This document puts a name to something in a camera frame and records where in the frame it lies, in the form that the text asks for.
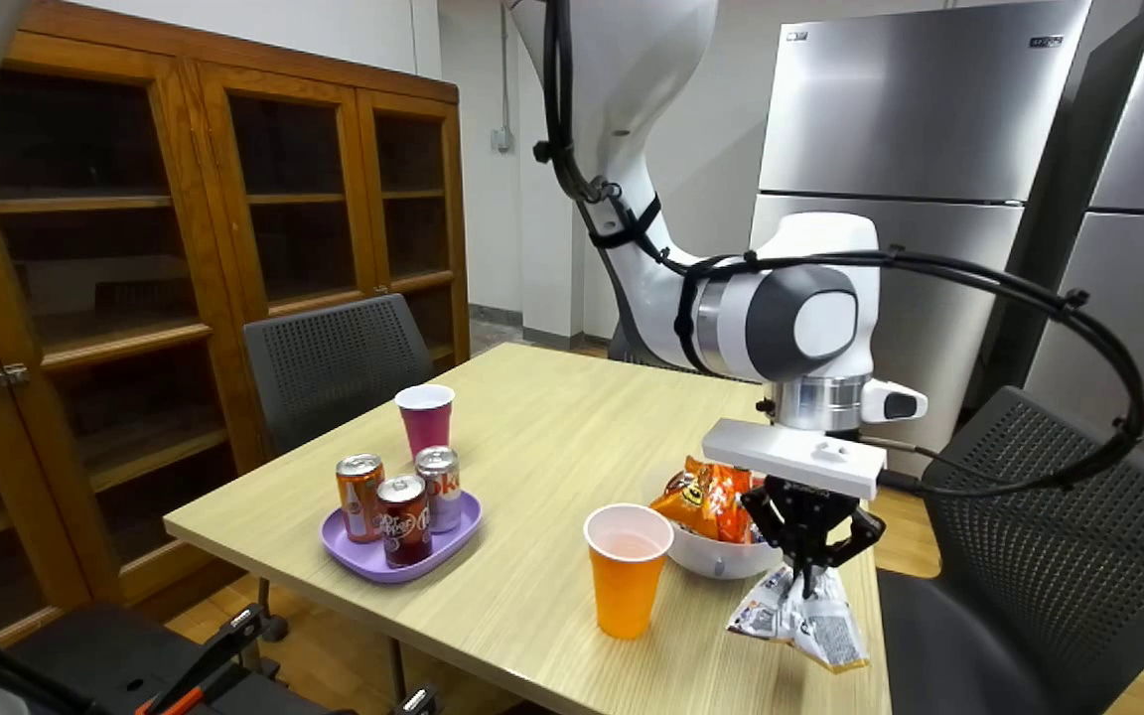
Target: wooden cabinet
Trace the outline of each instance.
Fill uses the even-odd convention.
[[[403,290],[460,362],[457,173],[451,83],[33,7],[0,72],[0,629],[212,567],[163,512],[255,467],[241,324]]]

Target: orange cup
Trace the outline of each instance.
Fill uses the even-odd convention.
[[[649,504],[604,504],[586,522],[586,545],[598,576],[601,631],[617,641],[644,635],[677,525]]]

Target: wooden table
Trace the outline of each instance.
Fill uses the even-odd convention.
[[[441,383],[457,390],[460,482],[486,504],[476,542],[436,572],[383,588],[331,561],[335,460],[383,455],[408,474],[403,416],[383,407],[166,516],[237,567],[306,588],[391,635],[554,711],[891,711],[873,555],[842,567],[869,669],[835,676],[807,657],[722,631],[746,586],[669,565],[656,623],[598,631],[582,522],[604,500],[653,500],[701,455],[717,416],[751,416],[756,387],[498,346]]]

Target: purple plate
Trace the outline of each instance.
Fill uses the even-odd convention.
[[[482,533],[486,509],[476,497],[460,492],[460,525],[455,533],[433,533],[429,538],[429,555],[404,567],[391,567],[386,565],[386,549],[383,542],[357,545],[346,538],[346,522],[342,509],[335,509],[321,522],[321,545],[326,551],[354,576],[375,579],[375,586],[404,586],[416,579],[427,572],[433,572],[436,565],[447,565],[469,538]]]

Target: snack bag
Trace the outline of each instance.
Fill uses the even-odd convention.
[[[751,516],[738,497],[756,490],[756,476],[734,467],[717,467],[702,490],[694,533],[710,542],[751,545]]]
[[[751,516],[738,497],[756,486],[759,476],[738,467],[686,459],[685,474],[665,486],[653,509],[706,542],[751,545]]]
[[[685,474],[669,476],[665,492],[653,500],[653,509],[669,522],[677,522],[678,527],[694,533],[701,522],[701,504],[706,492],[706,467],[686,459]]]

